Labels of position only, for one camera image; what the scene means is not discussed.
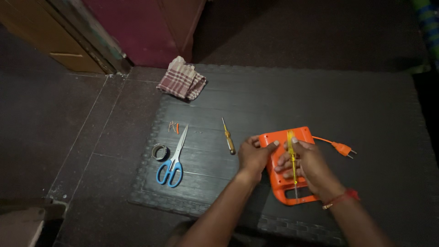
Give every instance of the blue scissors handle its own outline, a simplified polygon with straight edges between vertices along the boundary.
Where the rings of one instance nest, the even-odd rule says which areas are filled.
[[[181,180],[183,179],[183,168],[181,166],[180,162],[177,162],[174,164],[174,168],[170,171],[169,168],[171,167],[172,161],[171,160],[167,160],[166,162],[164,162],[157,170],[157,174],[155,179],[157,180],[157,183],[163,185],[166,183],[166,181],[168,181],[168,186],[171,188],[175,188],[177,187],[177,185],[180,184]],[[165,176],[163,177],[163,180],[160,180],[160,173],[162,172],[162,170],[166,167],[166,173]],[[177,183],[175,184],[171,184],[172,180],[175,177],[175,173],[177,172],[177,170],[180,170],[180,177],[178,178]]]

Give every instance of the folded towel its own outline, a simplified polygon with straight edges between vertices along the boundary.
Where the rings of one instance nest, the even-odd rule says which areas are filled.
[[[186,65],[182,57],[176,57],[169,64],[168,71],[157,88],[179,98],[194,100],[206,85],[206,77],[197,73],[194,68]]]

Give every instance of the scissor blade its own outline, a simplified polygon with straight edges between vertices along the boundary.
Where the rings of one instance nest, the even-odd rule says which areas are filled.
[[[183,133],[181,134],[180,141],[178,141],[177,150],[175,151],[175,155],[180,155],[180,151],[183,148],[184,140],[186,139],[187,129],[189,128],[189,124],[184,128]]]

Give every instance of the scissors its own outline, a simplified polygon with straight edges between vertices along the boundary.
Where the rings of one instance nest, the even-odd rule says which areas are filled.
[[[171,188],[177,187],[178,184],[180,184],[181,179],[183,178],[183,168],[181,167],[181,163],[178,160],[178,157],[180,156],[181,149],[183,148],[184,140],[186,139],[187,134],[187,128],[189,127],[189,124],[186,125],[186,128],[184,129],[183,133],[181,134],[180,141],[178,142],[177,149],[175,150],[174,156],[172,156],[171,159],[165,161],[157,170],[157,175],[155,179],[157,180],[157,183],[163,185],[168,180],[168,186]],[[166,167],[166,173],[163,177],[163,180],[160,180],[160,173],[162,170]],[[177,183],[171,184],[172,180],[174,179],[175,173],[177,170],[180,170],[180,178],[178,178]]]

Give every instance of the tape roll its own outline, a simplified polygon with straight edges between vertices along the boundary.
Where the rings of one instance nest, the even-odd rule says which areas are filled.
[[[163,154],[163,156],[161,157],[157,157],[157,151],[159,151],[160,149],[165,149],[165,153]],[[156,145],[154,145],[154,147],[151,150],[151,156],[158,161],[162,161],[163,159],[166,158],[166,156],[168,156],[169,154],[169,148],[163,144],[157,143]]]

